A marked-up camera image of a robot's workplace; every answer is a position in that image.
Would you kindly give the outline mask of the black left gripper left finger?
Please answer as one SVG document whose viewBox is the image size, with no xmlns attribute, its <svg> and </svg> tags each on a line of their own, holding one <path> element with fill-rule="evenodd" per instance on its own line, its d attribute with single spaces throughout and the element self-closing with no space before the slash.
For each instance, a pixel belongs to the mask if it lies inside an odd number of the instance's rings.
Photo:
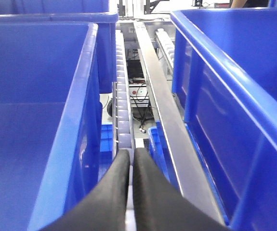
<svg viewBox="0 0 277 231">
<path fill-rule="evenodd" d="M 43 231 L 124 231 L 130 155 L 118 151 L 98 184 L 73 209 Z"/>
</svg>

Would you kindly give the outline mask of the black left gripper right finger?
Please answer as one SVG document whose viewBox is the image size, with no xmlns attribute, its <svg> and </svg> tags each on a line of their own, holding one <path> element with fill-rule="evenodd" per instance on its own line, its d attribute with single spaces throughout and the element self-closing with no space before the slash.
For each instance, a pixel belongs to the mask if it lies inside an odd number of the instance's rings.
<svg viewBox="0 0 277 231">
<path fill-rule="evenodd" d="M 145 148 L 133 161 L 133 205 L 139 231 L 226 231 L 169 183 Z"/>
</svg>

